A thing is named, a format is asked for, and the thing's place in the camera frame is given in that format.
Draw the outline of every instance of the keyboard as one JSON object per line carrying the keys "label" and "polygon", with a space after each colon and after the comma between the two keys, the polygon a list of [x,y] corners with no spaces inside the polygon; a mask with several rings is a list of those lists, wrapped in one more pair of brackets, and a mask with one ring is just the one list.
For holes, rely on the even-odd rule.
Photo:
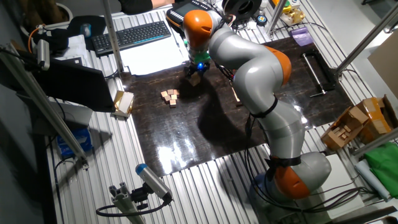
{"label": "keyboard", "polygon": [[[164,21],[153,22],[116,32],[120,50],[137,47],[171,36]],[[92,37],[97,57],[113,53],[109,34]]]}

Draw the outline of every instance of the metal pole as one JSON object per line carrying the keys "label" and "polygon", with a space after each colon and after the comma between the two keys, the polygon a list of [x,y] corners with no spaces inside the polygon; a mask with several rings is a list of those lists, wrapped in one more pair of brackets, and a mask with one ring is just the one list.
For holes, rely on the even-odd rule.
{"label": "metal pole", "polygon": [[116,37],[116,31],[114,30],[112,14],[111,14],[111,5],[109,4],[109,0],[103,0],[104,8],[105,8],[105,23],[106,28],[108,28],[109,40],[111,41],[113,54],[116,59],[116,65],[118,66],[118,72],[124,72],[122,57],[120,56],[120,49],[118,44],[118,38]]}
{"label": "metal pole", "polygon": [[394,138],[398,138],[398,128],[395,128],[391,132],[379,137],[378,139],[370,142],[369,144],[365,145],[364,147],[354,151],[353,155],[360,157],[363,154],[369,152],[370,150],[374,149],[375,147],[379,147],[381,144],[384,144]]}
{"label": "metal pole", "polygon": [[268,30],[270,38],[273,38],[274,27],[276,26],[276,23],[278,22],[280,16],[282,15],[282,11],[284,10],[286,2],[287,0],[279,0],[278,4],[275,6],[274,15],[272,16],[271,19],[271,26],[269,27]]}
{"label": "metal pole", "polygon": [[[11,45],[8,45],[7,49],[12,53],[17,54],[17,51]],[[33,75],[30,72],[25,71],[24,65],[21,63],[21,61],[12,55],[1,52],[0,59],[15,76],[16,80],[32,98],[33,102],[37,105],[37,107],[39,107],[41,112],[49,120],[59,135],[61,135],[61,137],[65,140],[73,153],[75,153],[75,155],[82,160],[82,163],[85,163],[84,161],[86,161],[87,158],[85,152],[81,148],[76,138],[73,136],[72,132],[69,130],[68,126],[65,124],[65,122],[63,122],[62,118],[51,107],[47,96]]]}
{"label": "metal pole", "polygon": [[381,19],[379,24],[377,24],[372,31],[356,46],[356,48],[344,59],[344,61],[337,67],[335,75],[341,77],[341,73],[347,66],[367,47],[372,40],[380,34],[380,32],[385,28],[385,26],[390,23],[390,21],[398,13],[398,3]]}

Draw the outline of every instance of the aluminum profile table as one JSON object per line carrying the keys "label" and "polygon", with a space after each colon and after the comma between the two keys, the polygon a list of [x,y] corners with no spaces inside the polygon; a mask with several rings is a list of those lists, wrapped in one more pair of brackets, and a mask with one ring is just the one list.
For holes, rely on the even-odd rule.
{"label": "aluminum profile table", "polygon": [[[304,22],[314,22],[327,28],[308,0],[302,0],[300,7],[306,13]],[[114,14],[113,22],[116,30],[134,27],[148,22],[165,21],[168,8],[154,10],[137,16]],[[266,16],[271,17],[270,6],[265,9]],[[67,23],[58,24],[54,28],[66,28]],[[276,28],[282,27],[279,21]],[[332,39],[327,31],[307,26],[316,46],[330,67],[337,67],[345,58],[345,53]],[[263,43],[271,41],[266,34],[266,28],[257,27],[256,30],[242,30],[239,35],[247,40]],[[274,40],[288,37],[286,31],[274,34]],[[93,51],[88,51],[88,66],[102,70],[104,76],[116,71],[114,55],[96,57]],[[356,104],[365,98],[374,96],[362,78],[353,72],[343,72],[341,85],[350,100]],[[108,80],[112,95],[123,89],[119,78]],[[330,124],[313,128],[305,133],[302,152],[324,151],[325,145],[320,136]],[[74,167],[71,162],[61,164],[56,175],[60,186],[60,200],[55,188],[53,166],[59,158],[55,143],[47,149],[50,176],[52,179],[53,198],[58,223],[129,223],[127,218],[105,218],[96,215],[95,210],[105,205],[111,205],[110,185],[127,183],[130,189],[142,186],[142,180],[135,173],[135,167],[144,163],[141,147],[137,138],[133,119],[118,118],[109,113],[94,112],[89,125],[92,131],[94,149],[87,152],[90,168],[83,170]],[[351,178],[356,177],[353,164],[355,159],[350,156],[348,149],[360,147],[360,143],[353,141],[338,152]],[[265,145],[250,149],[254,173],[265,172],[267,169],[264,158],[269,150]],[[189,169],[163,176],[161,179],[170,187],[174,194],[174,202],[162,210],[144,215],[147,223],[259,223],[255,212],[248,202],[249,176],[244,168],[242,152],[224,156],[210,162],[200,164]],[[361,178],[355,179],[357,186],[367,187]],[[371,201],[370,195],[362,195],[362,199]],[[158,207],[161,202],[155,195],[148,199],[149,208]]]}

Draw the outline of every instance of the black table surface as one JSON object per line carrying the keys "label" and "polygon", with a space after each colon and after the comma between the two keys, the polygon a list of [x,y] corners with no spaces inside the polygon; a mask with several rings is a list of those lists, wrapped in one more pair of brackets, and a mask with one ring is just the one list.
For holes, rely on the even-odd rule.
{"label": "black table surface", "polygon": [[[352,105],[339,85],[324,96],[310,98],[318,90],[300,56],[315,49],[314,44],[300,47],[293,38],[286,38],[265,45],[289,57],[290,80],[275,95],[303,114],[307,129],[334,121]],[[315,60],[310,63],[319,79],[325,81]],[[245,148],[244,125],[249,112],[236,106],[229,81],[213,63],[195,87],[184,79],[183,66],[144,76],[122,76],[122,83],[125,91],[134,93],[131,116],[145,162],[156,174],[176,172]],[[170,108],[160,97],[160,92],[169,89],[180,90],[176,108]],[[263,143],[263,133],[255,125],[248,146]]]}

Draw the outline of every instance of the small cardboard box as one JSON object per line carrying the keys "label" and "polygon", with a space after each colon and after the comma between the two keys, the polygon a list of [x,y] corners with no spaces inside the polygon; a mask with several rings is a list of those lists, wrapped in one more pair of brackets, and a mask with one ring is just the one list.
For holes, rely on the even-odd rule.
{"label": "small cardboard box", "polygon": [[333,151],[341,149],[358,135],[368,119],[358,107],[349,107],[325,131],[321,140]]}
{"label": "small cardboard box", "polygon": [[134,94],[129,92],[119,91],[114,97],[114,106],[116,111],[113,115],[129,117],[132,110],[132,102],[134,101]]}
{"label": "small cardboard box", "polygon": [[396,114],[386,95],[383,98],[365,99],[356,106],[369,117],[359,133],[362,143],[368,144],[398,127]]}

